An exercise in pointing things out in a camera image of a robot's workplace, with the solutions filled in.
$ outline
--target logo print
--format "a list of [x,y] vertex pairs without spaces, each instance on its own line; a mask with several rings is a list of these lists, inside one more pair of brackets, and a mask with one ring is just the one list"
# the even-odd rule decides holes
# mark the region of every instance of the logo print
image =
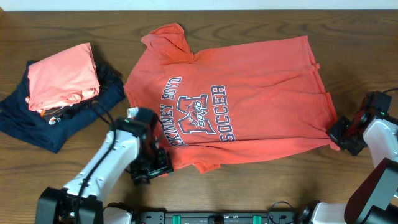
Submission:
[[207,114],[207,94],[199,97],[180,96],[177,101],[177,110],[185,115],[179,119],[183,134],[192,134],[195,132],[206,132],[207,134],[216,134],[211,127],[209,119],[205,118]]

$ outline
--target green connector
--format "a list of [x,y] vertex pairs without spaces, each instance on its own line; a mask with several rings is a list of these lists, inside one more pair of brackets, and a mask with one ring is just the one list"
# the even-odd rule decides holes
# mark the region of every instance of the green connector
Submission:
[[173,224],[181,224],[181,216],[173,215]]
[[253,216],[253,224],[261,224],[261,216],[259,215]]

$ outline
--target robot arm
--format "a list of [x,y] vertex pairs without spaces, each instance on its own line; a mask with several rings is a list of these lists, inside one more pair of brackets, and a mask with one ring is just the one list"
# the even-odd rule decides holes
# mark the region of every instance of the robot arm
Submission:
[[[103,211],[103,203],[127,166],[135,184],[149,183],[149,180],[172,172],[170,156],[159,147],[153,135],[159,122],[157,115],[149,109],[140,108],[134,119],[116,120],[116,139],[109,131],[106,139],[87,166],[61,190],[48,187],[37,204],[35,223],[60,223],[75,216],[79,203],[80,224],[130,224],[132,212],[117,207]],[[95,165],[114,141],[114,147],[93,171],[83,189],[81,200],[78,194]]]
[[398,197],[398,120],[387,113],[390,102],[385,93],[367,93],[354,120],[343,117],[328,131],[353,156],[368,146],[375,169],[348,203],[317,204],[313,224],[398,223],[398,208],[390,204]]

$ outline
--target white wall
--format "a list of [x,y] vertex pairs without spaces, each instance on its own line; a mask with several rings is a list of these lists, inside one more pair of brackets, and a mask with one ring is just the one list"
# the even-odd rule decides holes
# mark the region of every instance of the white wall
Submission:
[[398,9],[398,0],[0,0],[5,11]]

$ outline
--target orange t-shirt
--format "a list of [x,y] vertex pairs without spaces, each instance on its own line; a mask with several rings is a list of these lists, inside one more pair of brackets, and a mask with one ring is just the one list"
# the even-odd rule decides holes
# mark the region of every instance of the orange t-shirt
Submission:
[[124,89],[154,110],[175,169],[268,161],[332,143],[337,120],[308,37],[190,51],[178,24],[147,46]]

